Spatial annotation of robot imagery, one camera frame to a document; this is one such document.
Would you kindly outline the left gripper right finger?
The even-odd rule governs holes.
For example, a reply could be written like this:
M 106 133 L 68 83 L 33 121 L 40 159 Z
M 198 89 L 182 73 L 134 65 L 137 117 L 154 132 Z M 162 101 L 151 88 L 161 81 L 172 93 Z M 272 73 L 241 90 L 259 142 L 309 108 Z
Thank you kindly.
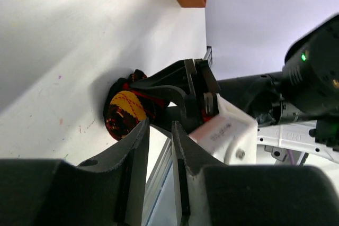
M 313 166 L 227 166 L 172 124 L 178 225 L 338 225 L 338 196 Z

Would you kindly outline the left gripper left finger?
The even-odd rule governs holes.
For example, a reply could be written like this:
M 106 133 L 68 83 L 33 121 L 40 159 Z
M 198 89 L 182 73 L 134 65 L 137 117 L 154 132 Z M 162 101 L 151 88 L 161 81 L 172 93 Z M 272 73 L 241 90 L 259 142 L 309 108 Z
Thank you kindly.
M 78 166 L 1 160 L 1 225 L 141 225 L 149 122 Z

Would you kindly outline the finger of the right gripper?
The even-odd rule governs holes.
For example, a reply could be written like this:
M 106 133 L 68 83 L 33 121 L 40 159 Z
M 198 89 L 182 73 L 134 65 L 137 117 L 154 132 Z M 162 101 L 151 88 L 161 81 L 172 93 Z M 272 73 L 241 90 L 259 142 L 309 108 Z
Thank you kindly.
M 191 108 L 189 106 L 191 94 L 186 93 L 183 89 L 172 85 L 135 85 L 135 89 L 140 90 L 149 96 L 173 102 L 180 108 L 185 117 L 191 117 Z
M 189 90 L 186 67 L 190 67 L 190 64 L 190 60 L 179 60 L 148 78 L 133 82 L 130 86 L 136 89 L 146 89 L 169 85 Z

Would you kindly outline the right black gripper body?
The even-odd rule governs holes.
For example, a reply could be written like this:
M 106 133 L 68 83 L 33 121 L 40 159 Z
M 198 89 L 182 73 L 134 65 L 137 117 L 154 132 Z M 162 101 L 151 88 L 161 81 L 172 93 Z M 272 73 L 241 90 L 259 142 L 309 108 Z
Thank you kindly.
M 214 77 L 208 61 L 187 59 L 184 61 L 188 87 L 188 106 L 193 107 L 189 117 L 199 120 L 201 124 L 210 121 L 219 113 L 217 94 L 220 87 Z

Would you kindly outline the argyle patterned sock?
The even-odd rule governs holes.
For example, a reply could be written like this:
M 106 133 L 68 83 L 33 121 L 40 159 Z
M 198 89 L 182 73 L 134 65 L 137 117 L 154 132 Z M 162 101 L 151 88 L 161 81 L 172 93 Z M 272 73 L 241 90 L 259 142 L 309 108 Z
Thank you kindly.
M 139 122 L 154 120 L 169 106 L 169 101 L 134 90 L 130 85 L 147 76 L 136 69 L 127 78 L 119 78 L 110 88 L 103 108 L 105 127 L 112 138 L 119 141 Z

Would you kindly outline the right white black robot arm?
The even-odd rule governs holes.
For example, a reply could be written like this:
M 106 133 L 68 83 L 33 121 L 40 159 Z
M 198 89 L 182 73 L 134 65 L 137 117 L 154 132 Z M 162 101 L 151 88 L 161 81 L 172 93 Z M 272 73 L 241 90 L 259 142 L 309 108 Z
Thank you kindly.
M 240 109 L 257 121 L 259 143 L 338 162 L 338 15 L 297 40 L 280 72 L 216 80 L 206 61 L 180 60 L 133 89 L 176 104 L 155 121 L 187 130 L 202 115 Z

